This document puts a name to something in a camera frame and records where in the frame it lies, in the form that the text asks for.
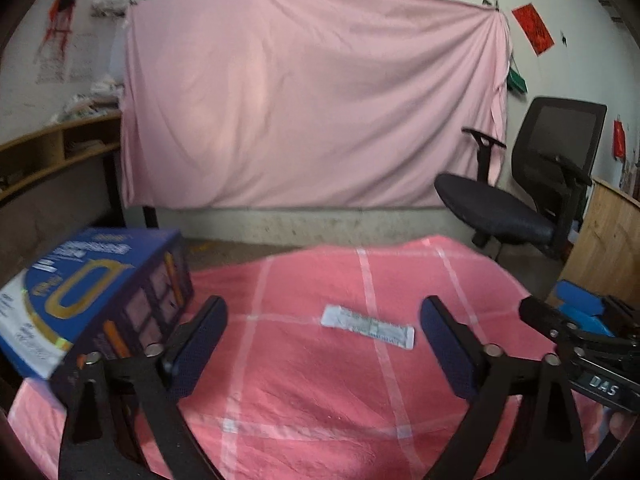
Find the person's right hand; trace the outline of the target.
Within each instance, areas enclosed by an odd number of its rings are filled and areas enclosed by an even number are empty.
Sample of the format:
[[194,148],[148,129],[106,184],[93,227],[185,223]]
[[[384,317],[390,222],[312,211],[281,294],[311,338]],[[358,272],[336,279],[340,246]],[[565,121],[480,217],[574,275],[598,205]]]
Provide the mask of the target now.
[[630,433],[631,428],[637,420],[637,416],[625,412],[613,412],[608,423],[611,434],[617,440],[623,441]]

